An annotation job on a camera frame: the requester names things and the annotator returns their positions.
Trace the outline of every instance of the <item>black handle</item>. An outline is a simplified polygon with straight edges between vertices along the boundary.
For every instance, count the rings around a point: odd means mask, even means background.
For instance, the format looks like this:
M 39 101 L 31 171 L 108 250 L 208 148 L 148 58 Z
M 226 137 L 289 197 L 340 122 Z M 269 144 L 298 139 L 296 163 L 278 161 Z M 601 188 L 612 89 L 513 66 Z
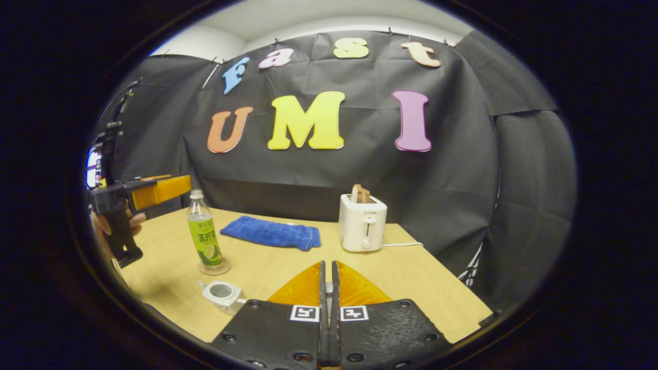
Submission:
M 119 266 L 125 267 L 140 259 L 143 252 L 137 247 L 135 240 L 132 238 L 126 210 L 112 211 L 104 214 L 104 216 L 112 230 L 112 234 L 107 236 L 107 243 L 110 245 L 112 254 L 119 262 Z

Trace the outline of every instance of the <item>black backdrop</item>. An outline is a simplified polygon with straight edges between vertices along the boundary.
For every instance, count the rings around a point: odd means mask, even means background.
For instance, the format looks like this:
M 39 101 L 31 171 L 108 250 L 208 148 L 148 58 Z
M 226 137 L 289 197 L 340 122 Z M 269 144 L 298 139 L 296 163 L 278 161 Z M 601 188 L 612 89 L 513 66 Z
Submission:
M 336 58 L 333 44 L 346 37 L 367 40 L 369 54 Z M 414 61 L 400 46 L 408 41 L 431 47 L 441 67 Z M 290 63 L 258 68 L 267 54 L 286 47 L 295 50 Z M 242 81 L 223 94 L 224 71 L 245 56 L 250 60 Z M 381 32 L 315 34 L 250 51 L 223 66 L 181 55 L 149 57 L 118 89 L 140 77 L 122 118 L 125 140 L 115 173 L 125 180 L 190 173 L 212 207 L 320 221 L 337 221 L 340 194 L 360 183 L 387 204 L 387 222 L 400 223 L 454 274 L 466 269 L 482 245 L 469 277 L 492 309 L 527 297 L 567 236 L 575 162 L 555 102 L 520 61 L 477 31 L 456 47 Z M 424 112 L 430 151 L 395 147 L 395 90 L 429 98 Z M 343 148 L 267 148 L 272 100 L 294 95 L 306 110 L 326 91 L 345 94 L 339 115 Z M 210 152 L 211 117 L 244 106 L 254 110 L 238 145 Z M 109 113 L 97 131 L 108 119 Z M 222 139 L 233 123 L 233 116 L 227 119 Z M 188 204 L 183 196 L 147 216 Z

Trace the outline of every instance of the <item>phone screen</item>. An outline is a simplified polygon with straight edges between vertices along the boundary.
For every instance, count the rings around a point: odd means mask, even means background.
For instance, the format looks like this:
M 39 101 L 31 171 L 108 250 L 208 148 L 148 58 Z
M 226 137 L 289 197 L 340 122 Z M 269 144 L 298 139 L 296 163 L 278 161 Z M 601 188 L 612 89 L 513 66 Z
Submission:
M 86 182 L 90 189 L 97 187 L 101 182 L 101 152 L 98 147 L 89 150 Z

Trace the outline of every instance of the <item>foam letter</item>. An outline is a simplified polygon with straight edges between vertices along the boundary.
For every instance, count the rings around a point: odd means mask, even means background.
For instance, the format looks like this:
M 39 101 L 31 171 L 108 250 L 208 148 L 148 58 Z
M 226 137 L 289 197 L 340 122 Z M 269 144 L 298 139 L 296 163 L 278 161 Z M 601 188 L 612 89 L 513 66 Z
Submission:
M 338 135 L 338 109 L 345 99 L 342 92 L 323 92 L 315 97 L 309 109 L 304 110 L 293 95 L 277 97 L 272 101 L 276 108 L 272 139 L 267 142 L 270 149 L 287 149 L 290 140 L 286 137 L 286 128 L 290 131 L 295 146 L 301 147 L 306 142 L 311 128 L 315 126 L 309 146 L 313 149 L 340 149 L 343 138 Z
M 267 55 L 267 58 L 263 59 L 259 68 L 270 68 L 271 66 L 282 66 L 288 64 L 291 61 L 290 56 L 294 52 L 293 49 L 281 49 L 275 50 L 272 53 Z
M 244 57 L 242 58 L 241 61 L 237 62 L 234 64 L 231 68 L 229 68 L 226 72 L 224 72 L 224 79 L 226 80 L 226 88 L 224 89 L 224 93 L 228 93 L 231 91 L 232 88 L 236 87 L 237 84 L 242 81 L 242 78 L 240 78 L 240 75 L 242 75 L 245 72 L 245 64 L 246 62 L 249 61 L 249 57 Z
M 432 59 L 427 55 L 427 53 L 433 53 L 434 50 L 430 47 L 425 47 L 419 42 L 405 42 L 401 43 L 400 46 L 409 49 L 411 57 L 416 62 L 424 66 L 440 66 L 441 62 L 436 59 Z
M 368 43 L 366 40 L 357 38 L 344 38 L 336 41 L 334 54 L 339 58 L 363 58 L 368 55 Z
M 400 103 L 400 137 L 395 146 L 400 150 L 428 151 L 432 142 L 425 136 L 423 105 L 428 99 L 417 92 L 394 91 L 393 97 Z
M 236 109 L 236 123 L 233 125 L 231 136 L 226 140 L 222 140 L 220 136 L 222 135 L 224 122 L 231 115 L 231 112 L 215 113 L 213 115 L 213 124 L 210 126 L 210 132 L 208 133 L 208 149 L 213 153 L 226 153 L 235 148 L 238 142 L 240 142 L 240 138 L 242 138 L 242 130 L 244 129 L 247 115 L 252 111 L 252 107 Z

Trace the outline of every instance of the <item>small white container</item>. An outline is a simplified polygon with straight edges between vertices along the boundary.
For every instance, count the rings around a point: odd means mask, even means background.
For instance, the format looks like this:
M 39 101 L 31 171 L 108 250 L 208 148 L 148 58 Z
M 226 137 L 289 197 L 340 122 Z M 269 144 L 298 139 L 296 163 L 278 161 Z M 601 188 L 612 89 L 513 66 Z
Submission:
M 216 280 L 205 285 L 199 281 L 199 285 L 204 298 L 230 315 L 235 315 L 247 301 L 242 289 L 228 282 Z
M 386 204 L 370 196 L 370 203 L 354 203 L 351 194 L 340 196 L 338 234 L 348 251 L 376 251 L 384 241 Z

